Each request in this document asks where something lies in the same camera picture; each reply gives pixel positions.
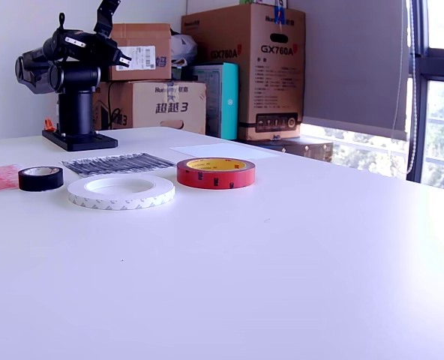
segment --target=brown cardboard box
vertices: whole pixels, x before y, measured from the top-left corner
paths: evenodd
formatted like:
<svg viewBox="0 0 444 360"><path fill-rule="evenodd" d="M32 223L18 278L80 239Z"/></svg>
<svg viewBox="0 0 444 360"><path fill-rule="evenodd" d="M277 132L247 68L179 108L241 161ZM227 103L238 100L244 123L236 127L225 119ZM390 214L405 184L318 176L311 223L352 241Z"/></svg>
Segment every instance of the brown cardboard box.
<svg viewBox="0 0 444 360"><path fill-rule="evenodd" d="M112 39L132 62L112 66L109 80L171 79L170 38L170 24L114 24Z"/></svg>
<svg viewBox="0 0 444 360"><path fill-rule="evenodd" d="M300 135L305 79L305 13L246 4L182 17L182 32L199 46L201 62L240 67L238 137L271 140Z"/></svg>
<svg viewBox="0 0 444 360"><path fill-rule="evenodd" d="M201 82L102 82L94 93L94 128L165 126L206 134L206 84Z"/></svg>

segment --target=white wall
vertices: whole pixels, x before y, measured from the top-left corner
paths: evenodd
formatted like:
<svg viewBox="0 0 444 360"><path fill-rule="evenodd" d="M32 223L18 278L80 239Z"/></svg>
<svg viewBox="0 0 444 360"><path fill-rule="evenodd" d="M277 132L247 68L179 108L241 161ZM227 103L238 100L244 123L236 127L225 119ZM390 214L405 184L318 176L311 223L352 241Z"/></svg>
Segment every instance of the white wall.
<svg viewBox="0 0 444 360"><path fill-rule="evenodd" d="M0 138L41 133L56 118L56 95L35 95L20 85L14 65L22 53L41 47L59 26L92 32L101 0L0 0ZM114 23L170 23L180 30L186 0L122 0Z"/></svg>
<svg viewBox="0 0 444 360"><path fill-rule="evenodd" d="M187 12L193 14L238 4L240 0L187 0Z"/></svg>

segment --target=white paper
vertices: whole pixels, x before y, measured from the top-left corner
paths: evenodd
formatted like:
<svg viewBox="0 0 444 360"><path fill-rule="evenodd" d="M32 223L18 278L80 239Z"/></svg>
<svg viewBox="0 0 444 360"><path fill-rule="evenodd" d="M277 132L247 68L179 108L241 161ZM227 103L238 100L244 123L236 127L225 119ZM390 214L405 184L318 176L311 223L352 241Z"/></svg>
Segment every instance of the white paper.
<svg viewBox="0 0 444 360"><path fill-rule="evenodd" d="M239 160L256 160L265 158L275 158L279 155L270 152L256 150L247 146L234 144L214 144L185 146L181 148L171 148L176 152L182 152L195 158L232 158Z"/></svg>
<svg viewBox="0 0 444 360"><path fill-rule="evenodd" d="M129 67L116 66L117 71L155 70L155 46L121 46L119 49L132 61Z"/></svg>

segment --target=red double-sided tape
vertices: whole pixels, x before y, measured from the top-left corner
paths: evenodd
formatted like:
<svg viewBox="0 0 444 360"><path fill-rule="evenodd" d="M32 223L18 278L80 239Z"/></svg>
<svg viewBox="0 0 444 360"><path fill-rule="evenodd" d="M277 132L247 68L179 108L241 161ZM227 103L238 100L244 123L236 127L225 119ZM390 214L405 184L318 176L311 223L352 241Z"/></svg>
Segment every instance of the red double-sided tape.
<svg viewBox="0 0 444 360"><path fill-rule="evenodd" d="M199 189L245 188L255 182L255 164L221 157L184 160L177 164L177 181Z"/></svg>

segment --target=roller shade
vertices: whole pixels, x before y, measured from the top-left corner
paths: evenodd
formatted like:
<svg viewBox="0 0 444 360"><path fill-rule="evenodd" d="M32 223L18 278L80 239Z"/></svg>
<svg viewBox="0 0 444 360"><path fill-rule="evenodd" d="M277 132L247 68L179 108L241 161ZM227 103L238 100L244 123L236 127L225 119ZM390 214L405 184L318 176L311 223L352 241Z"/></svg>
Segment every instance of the roller shade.
<svg viewBox="0 0 444 360"><path fill-rule="evenodd" d="M289 7L307 14L304 123L406 140L409 48L402 0L290 0Z"/></svg>

